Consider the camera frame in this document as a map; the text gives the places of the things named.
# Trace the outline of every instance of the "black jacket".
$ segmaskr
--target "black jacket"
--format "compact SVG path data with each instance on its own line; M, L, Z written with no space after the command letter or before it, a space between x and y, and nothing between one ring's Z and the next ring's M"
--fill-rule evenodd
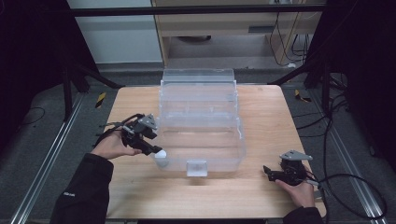
M106 222L109 201L108 184L113 163L87 153L69 186L59 196L50 224L99 224ZM322 224L317 208L300 207L283 218L284 224Z

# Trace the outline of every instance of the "black pole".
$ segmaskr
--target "black pole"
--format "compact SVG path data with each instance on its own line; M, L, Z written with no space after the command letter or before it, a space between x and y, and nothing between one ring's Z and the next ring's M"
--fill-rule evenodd
M71 15L74 17L103 16L142 16L175 14L219 14L219 13L258 13L258 12L316 12L341 9L343 6L326 4L289 4L289 5L230 5L230 6L193 6L193 7L113 7L113 8L74 8L70 10L47 10L43 13Z

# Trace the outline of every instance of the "wall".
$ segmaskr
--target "wall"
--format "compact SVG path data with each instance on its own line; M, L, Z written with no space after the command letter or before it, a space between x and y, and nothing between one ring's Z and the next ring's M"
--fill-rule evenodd
M150 7L149 0L68 0L71 8ZM95 62L100 65L162 63L153 16L76 18Z

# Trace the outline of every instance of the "person's hand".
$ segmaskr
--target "person's hand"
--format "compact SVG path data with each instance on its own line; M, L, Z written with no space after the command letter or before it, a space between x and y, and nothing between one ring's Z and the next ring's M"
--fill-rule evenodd
M120 156L134 156L142 153L142 150L125 147L121 141L121 131L115 130L104 138L91 153L111 160Z
M311 184L302 182L297 186L291 186L278 179L275 181L275 183L290 195L297 207L315 207L314 186Z

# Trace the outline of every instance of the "transparent plastic bin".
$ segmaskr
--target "transparent plastic bin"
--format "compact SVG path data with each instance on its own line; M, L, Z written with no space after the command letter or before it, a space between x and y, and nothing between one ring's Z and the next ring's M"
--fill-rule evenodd
M165 69L159 107L153 141L163 151L151 154L159 168L187 176L237 170L246 148L232 69Z

